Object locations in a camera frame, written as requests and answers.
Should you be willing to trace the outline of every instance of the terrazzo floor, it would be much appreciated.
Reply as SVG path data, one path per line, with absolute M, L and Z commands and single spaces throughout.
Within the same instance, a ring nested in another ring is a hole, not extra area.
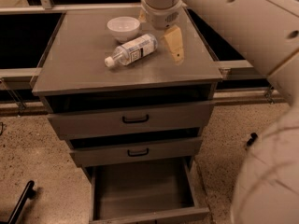
M 211 212 L 194 224 L 230 223 L 235 179 L 249 135 L 260 133 L 287 109 L 284 103 L 215 106 L 191 171 L 197 199 L 207 202 Z M 16 108 L 0 105 L 0 122 L 0 221 L 8 219 L 26 183 L 34 180 L 36 197 L 26 203 L 19 223 L 87 224 L 91 185 L 47 116 L 31 108 L 18 117 Z

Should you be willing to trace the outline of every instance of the gray cabinet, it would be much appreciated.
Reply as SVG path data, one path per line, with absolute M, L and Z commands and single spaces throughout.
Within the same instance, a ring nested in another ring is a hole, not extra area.
M 33 89 L 91 182 L 94 224 L 180 223 L 208 212 L 194 198 L 189 171 L 222 76 L 183 9 L 182 63 L 159 41 L 150 56 L 108 70 L 104 59 L 119 44 L 107 21 L 139 10 L 66 13 Z M 159 39 L 163 31 L 144 23 L 144 33 Z

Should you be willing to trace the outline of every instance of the water bottle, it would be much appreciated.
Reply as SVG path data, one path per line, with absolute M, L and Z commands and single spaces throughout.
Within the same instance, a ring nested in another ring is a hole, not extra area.
M 112 55 L 105 58 L 105 64 L 108 68 L 113 68 L 119 64 L 128 65 L 151 54 L 157 48 L 156 37 L 152 34 L 145 34 L 116 47 Z

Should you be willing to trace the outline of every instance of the small bowl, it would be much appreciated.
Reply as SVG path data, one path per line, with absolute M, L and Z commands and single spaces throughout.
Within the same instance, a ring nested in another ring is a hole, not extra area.
M 107 27 L 115 39 L 125 43 L 137 37 L 140 21 L 132 17 L 118 17 L 110 20 Z

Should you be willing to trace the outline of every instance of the cabinet top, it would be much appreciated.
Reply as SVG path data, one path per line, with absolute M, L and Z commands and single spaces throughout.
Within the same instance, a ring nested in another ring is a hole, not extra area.
M 141 24 L 140 35 L 151 33 L 159 46 L 151 55 L 125 67 L 109 70 L 104 59 L 119 43 L 107 29 L 107 22 L 119 16 L 139 16 L 140 7 L 69 11 L 50 48 L 34 85 L 35 95 L 57 95 L 93 91 L 120 91 L 222 80 L 201 38 L 184 9 L 180 12 L 185 59 L 175 63 L 162 44 L 164 31 Z

